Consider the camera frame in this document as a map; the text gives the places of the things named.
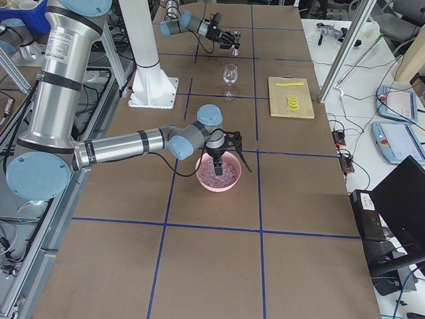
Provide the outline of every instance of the wine glass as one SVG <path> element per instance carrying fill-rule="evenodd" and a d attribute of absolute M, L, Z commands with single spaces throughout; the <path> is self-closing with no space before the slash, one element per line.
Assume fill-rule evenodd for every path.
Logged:
<path fill-rule="evenodd" d="M 234 93 L 230 91 L 230 85 L 238 80 L 238 67 L 235 64 L 228 64 L 224 67 L 223 80 L 228 85 L 225 99 L 230 101 L 234 99 Z"/>

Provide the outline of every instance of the office chair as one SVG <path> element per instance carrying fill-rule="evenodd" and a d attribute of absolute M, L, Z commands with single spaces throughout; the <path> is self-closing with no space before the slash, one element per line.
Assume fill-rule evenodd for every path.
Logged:
<path fill-rule="evenodd" d="M 411 43 L 424 25 L 425 0 L 394 0 L 392 3 L 392 10 L 401 15 L 401 18 L 391 13 L 383 13 L 373 19 L 379 24 L 379 29 L 385 37 L 400 43 L 393 51 L 394 54 L 401 47 Z"/>

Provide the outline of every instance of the blue and white device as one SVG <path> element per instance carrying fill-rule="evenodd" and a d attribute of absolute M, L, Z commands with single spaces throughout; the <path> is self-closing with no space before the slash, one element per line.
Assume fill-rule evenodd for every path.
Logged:
<path fill-rule="evenodd" d="M 411 155 L 425 165 L 425 152 L 412 126 L 406 122 L 373 122 L 372 133 L 388 163 L 397 165 Z"/>
<path fill-rule="evenodd" d="M 382 85 L 378 89 L 378 95 L 383 99 L 383 102 L 377 100 L 378 113 L 383 118 L 418 122 L 418 106 L 414 91 Z"/>

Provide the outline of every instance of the blue bin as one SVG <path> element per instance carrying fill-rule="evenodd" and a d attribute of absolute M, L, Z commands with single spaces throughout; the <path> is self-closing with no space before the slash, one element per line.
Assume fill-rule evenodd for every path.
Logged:
<path fill-rule="evenodd" d="M 33 10 L 0 9 L 0 21 L 18 18 L 22 20 L 31 33 L 48 33 L 50 23 L 44 14 L 46 13 L 47 0 L 40 0 Z"/>

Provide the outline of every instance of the black monitor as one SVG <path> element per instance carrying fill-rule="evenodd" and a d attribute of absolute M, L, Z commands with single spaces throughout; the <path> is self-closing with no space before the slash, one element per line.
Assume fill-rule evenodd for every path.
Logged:
<path fill-rule="evenodd" d="M 416 264 L 425 272 L 425 170 L 408 156 L 370 193 L 375 209 L 407 255 L 370 264 L 371 276 L 382 276 Z"/>

